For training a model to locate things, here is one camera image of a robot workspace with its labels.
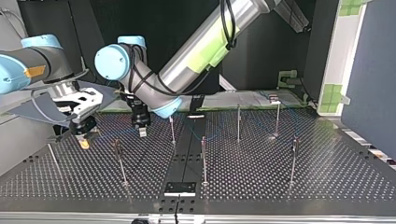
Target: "light blue joint cap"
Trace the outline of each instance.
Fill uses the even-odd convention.
[[[130,44],[130,45],[138,45],[143,48],[146,47],[146,40],[145,37],[141,35],[122,35],[119,37],[118,43],[125,43],[125,44]]]
[[[182,100],[180,97],[177,97],[174,101],[171,103],[160,107],[158,109],[152,110],[152,112],[156,113],[158,116],[160,116],[163,119],[167,119],[171,117],[181,106]]]
[[[109,45],[96,53],[95,67],[108,80],[122,80],[130,69],[128,52],[120,45]]]
[[[52,47],[62,49],[61,44],[55,35],[38,35],[21,40],[23,48],[30,47]]]
[[[31,79],[24,74],[26,66],[19,60],[0,54],[0,94],[21,90]]]

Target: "perforated metal table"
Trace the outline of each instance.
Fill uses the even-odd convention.
[[[239,144],[236,111],[206,112],[197,120],[176,114],[176,146],[168,120],[153,116],[147,138],[131,129],[128,114],[102,114],[98,120],[102,137],[90,150],[81,150],[72,137],[54,147],[59,168],[43,148],[1,176],[0,214],[177,214],[238,223],[268,216],[396,220],[396,173],[311,109],[282,110],[278,138],[275,110],[242,111]],[[301,148],[290,184],[294,135]],[[202,136],[208,186],[202,185]],[[126,188],[112,151],[116,137],[124,148]],[[195,182],[196,196],[165,197],[169,182]]]

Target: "metal pin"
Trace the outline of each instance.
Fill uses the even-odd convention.
[[[275,127],[275,137],[279,136],[279,115],[280,115],[280,104],[277,105],[277,113],[276,113],[276,127]]]
[[[294,185],[294,172],[295,172],[295,164],[296,164],[296,158],[298,156],[298,151],[300,148],[300,140],[297,136],[294,136],[294,140],[293,140],[293,164],[291,166],[291,175],[290,175],[290,189],[293,187]]]
[[[125,169],[124,169],[124,166],[122,163],[122,149],[121,149],[121,143],[120,143],[119,138],[117,138],[116,142],[114,143],[114,153],[116,155],[117,161],[119,161],[119,163],[120,163],[120,168],[121,168],[122,178],[123,178],[122,185],[124,187],[129,186],[128,180],[126,179]]]
[[[58,165],[58,160],[55,157],[55,153],[53,152],[52,145],[50,143],[48,143],[47,146],[49,147],[49,152],[50,152],[50,155],[52,156],[53,161]]]
[[[172,143],[173,143],[173,145],[175,145],[175,144],[176,144],[176,140],[175,140],[175,129],[174,129],[174,122],[173,122],[172,116],[169,117],[169,121],[171,122],[171,129],[172,129]]]
[[[238,105],[238,143],[241,141],[241,105]]]
[[[61,167],[59,166],[58,159],[56,159],[55,153],[53,152],[52,145],[50,143],[48,143],[47,146],[49,147],[49,152],[50,152],[50,155],[51,155],[53,161],[55,162],[56,168],[58,169],[58,172],[62,177]]]
[[[205,137],[202,137],[201,141],[201,147],[202,147],[202,159],[204,161],[204,186],[207,186],[209,183],[207,182],[207,176],[206,176],[206,142],[205,142]]]

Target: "gray wall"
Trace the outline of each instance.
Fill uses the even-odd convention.
[[[396,158],[396,1],[374,0],[366,9],[342,121]]]
[[[309,94],[316,100],[320,96],[338,4],[338,0],[318,0],[315,8],[304,84]]]
[[[6,7],[20,14],[16,0],[1,0],[0,7]],[[21,26],[15,21],[22,34]],[[7,26],[0,16],[0,49],[21,48],[20,38]],[[15,92],[0,96],[0,175],[32,155],[44,145],[53,134],[52,127],[46,123],[1,115],[4,110],[29,97],[29,92]]]

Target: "yellow-green tape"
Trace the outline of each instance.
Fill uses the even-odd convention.
[[[321,99],[320,113],[337,113],[338,105],[341,103],[342,85],[326,84]]]
[[[227,20],[227,29],[229,32],[233,29],[231,20]],[[236,27],[235,33],[237,34],[239,31],[239,28]],[[188,67],[195,73],[202,73],[209,65],[216,67],[228,53],[226,45],[227,40],[221,18],[218,18],[194,48]]]
[[[361,12],[362,0],[343,0],[340,8],[339,16],[354,16]]]

